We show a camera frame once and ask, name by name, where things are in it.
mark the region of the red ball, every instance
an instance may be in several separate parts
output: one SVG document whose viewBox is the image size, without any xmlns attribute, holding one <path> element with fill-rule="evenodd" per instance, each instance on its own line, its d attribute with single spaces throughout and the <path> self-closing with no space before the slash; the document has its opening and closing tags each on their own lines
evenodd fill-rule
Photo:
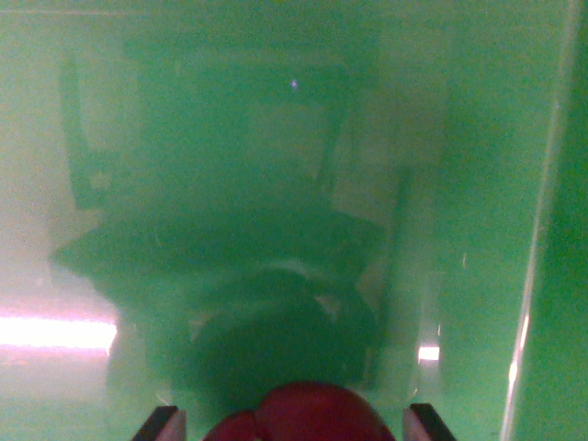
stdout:
<svg viewBox="0 0 588 441">
<path fill-rule="evenodd" d="M 204 441 L 394 441 L 376 411 L 338 386 L 303 381 L 272 390 L 253 413 L 237 413 Z"/>
</svg>

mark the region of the white light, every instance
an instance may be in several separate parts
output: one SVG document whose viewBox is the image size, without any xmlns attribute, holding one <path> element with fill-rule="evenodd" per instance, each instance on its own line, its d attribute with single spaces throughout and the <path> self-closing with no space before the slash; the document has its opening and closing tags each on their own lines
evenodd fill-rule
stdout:
<svg viewBox="0 0 588 441">
<path fill-rule="evenodd" d="M 521 349 L 525 347 L 525 340 L 526 340 L 526 330 L 529 327 L 529 315 L 525 316 L 525 322 L 523 323 L 523 333 L 521 335 Z"/>
<path fill-rule="evenodd" d="M 439 346 L 421 346 L 419 347 L 419 363 L 421 360 L 438 361 Z"/>
<path fill-rule="evenodd" d="M 516 365 L 516 362 L 514 361 L 513 363 L 511 363 L 511 368 L 508 371 L 508 382 L 511 385 L 515 384 L 517 371 L 518 371 L 518 366 Z"/>
<path fill-rule="evenodd" d="M 104 322 L 0 318 L 0 345 L 104 349 L 108 352 L 116 334 L 117 327 Z"/>
</svg>

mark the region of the glass panel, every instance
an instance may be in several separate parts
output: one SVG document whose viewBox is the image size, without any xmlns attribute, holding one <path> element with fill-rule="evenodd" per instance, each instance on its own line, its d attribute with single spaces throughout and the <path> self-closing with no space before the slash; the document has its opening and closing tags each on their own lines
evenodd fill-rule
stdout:
<svg viewBox="0 0 588 441">
<path fill-rule="evenodd" d="M 3 431 L 200 439 L 319 379 L 497 439 L 566 10 L 2 6 Z"/>
</svg>

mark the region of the green glass wall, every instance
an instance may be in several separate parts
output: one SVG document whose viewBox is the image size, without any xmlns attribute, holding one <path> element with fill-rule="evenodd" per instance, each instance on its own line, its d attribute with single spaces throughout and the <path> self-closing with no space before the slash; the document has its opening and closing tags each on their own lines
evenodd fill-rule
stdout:
<svg viewBox="0 0 588 441">
<path fill-rule="evenodd" d="M 457 439 L 504 421 L 513 439 L 583 439 L 582 123 L 548 169 L 574 190 L 555 191 L 511 368 L 574 14 L 1 6 L 2 432 L 129 439 L 172 402 L 199 439 L 277 384 L 324 379 L 398 438 L 427 401 Z"/>
</svg>

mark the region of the dark red object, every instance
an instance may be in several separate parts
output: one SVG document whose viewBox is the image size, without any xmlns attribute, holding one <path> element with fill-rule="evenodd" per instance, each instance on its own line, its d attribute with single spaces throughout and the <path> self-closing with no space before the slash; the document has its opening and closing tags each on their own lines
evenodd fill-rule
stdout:
<svg viewBox="0 0 588 441">
<path fill-rule="evenodd" d="M 371 406 L 351 390 L 318 382 L 272 390 L 257 410 L 217 424 L 203 441 L 395 441 Z"/>
</svg>

